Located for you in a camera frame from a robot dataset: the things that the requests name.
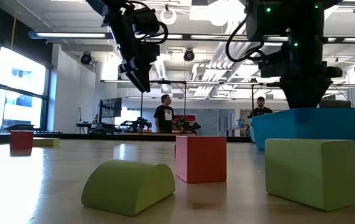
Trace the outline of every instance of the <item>arch block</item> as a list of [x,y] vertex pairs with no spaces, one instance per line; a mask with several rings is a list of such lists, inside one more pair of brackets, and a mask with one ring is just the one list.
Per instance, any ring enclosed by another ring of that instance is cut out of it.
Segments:
[[111,160],[90,175],[83,189],[84,206],[134,216],[175,191],[169,166]]

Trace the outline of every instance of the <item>black t-shirt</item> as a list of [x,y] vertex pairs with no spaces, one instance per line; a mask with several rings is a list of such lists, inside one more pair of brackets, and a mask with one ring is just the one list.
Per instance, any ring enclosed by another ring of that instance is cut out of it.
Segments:
[[173,108],[165,105],[160,105],[155,110],[154,118],[159,120],[159,129],[161,133],[171,133],[173,129]]
[[270,108],[263,107],[263,108],[256,108],[253,110],[253,112],[254,112],[253,116],[259,116],[259,115],[263,115],[263,114],[272,113],[272,110]]

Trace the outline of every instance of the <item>red cube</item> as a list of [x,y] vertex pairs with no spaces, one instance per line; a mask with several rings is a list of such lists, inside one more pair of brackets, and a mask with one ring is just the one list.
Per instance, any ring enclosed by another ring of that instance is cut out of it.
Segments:
[[177,136],[176,175],[190,184],[226,181],[227,139]]
[[33,146],[33,131],[11,131],[10,150],[32,150]]

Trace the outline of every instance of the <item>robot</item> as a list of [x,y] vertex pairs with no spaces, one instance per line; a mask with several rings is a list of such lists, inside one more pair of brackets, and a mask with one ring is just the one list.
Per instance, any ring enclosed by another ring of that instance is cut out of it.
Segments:
[[[155,11],[142,2],[127,0],[86,0],[104,17],[122,57],[120,72],[126,75],[141,92],[149,92],[149,69],[159,54],[159,45],[167,40],[168,30],[159,22]],[[328,67],[322,61],[324,10],[342,0],[242,0],[246,18],[238,25],[226,43],[226,54],[233,62],[245,59],[259,65],[261,77],[281,77],[274,83],[285,93],[289,107],[314,108],[332,84],[331,78],[341,77],[342,70]],[[135,9],[135,4],[143,5]],[[238,30],[246,24],[247,38],[260,42],[242,58],[232,58],[229,45]],[[164,32],[158,34],[160,27]],[[160,42],[146,38],[164,35]],[[261,51],[267,36],[288,37],[281,50],[266,55]]]

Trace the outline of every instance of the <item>person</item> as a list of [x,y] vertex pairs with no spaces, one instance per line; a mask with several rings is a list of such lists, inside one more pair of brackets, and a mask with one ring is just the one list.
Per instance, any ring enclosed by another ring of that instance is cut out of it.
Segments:
[[253,116],[259,116],[263,114],[269,114],[272,113],[272,110],[270,108],[266,108],[264,106],[265,99],[263,96],[258,97],[257,99],[257,108],[251,112],[251,114],[248,116],[248,118],[251,118]]
[[155,110],[154,118],[158,133],[172,133],[174,111],[169,105],[172,103],[168,94],[160,98],[162,105]]

